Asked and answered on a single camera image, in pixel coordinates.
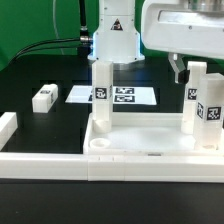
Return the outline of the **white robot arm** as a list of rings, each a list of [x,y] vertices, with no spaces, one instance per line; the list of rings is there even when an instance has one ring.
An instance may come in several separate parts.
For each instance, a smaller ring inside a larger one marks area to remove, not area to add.
[[[144,59],[145,46],[168,54],[178,83],[189,77],[185,55],[224,60],[224,0],[144,0],[140,30],[134,16],[135,0],[99,0],[88,59],[126,66]]]

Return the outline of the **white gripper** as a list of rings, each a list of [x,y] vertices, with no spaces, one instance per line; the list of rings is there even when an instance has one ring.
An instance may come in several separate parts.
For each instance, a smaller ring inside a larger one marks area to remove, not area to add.
[[[224,0],[145,0],[142,42],[147,49],[172,52],[175,82],[184,82],[183,55],[224,59]]]

